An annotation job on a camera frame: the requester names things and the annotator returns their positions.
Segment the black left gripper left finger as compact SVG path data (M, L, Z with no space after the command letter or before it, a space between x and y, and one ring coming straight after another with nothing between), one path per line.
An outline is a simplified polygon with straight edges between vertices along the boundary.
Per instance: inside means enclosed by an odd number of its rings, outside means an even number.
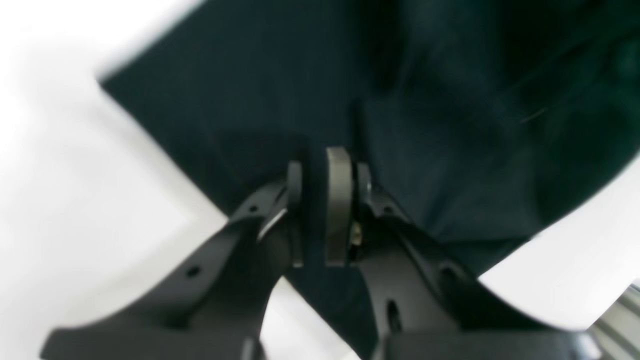
M259 341L278 280L303 264L303 171L261 187L153 289L89 325L52 331L44 360L265 360Z

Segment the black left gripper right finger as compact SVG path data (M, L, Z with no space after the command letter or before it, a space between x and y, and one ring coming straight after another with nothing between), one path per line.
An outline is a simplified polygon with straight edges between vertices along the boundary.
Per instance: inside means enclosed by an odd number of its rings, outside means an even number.
M342 146L327 157L326 264L361 273L375 360L601 360L587 332L515 309L418 228Z

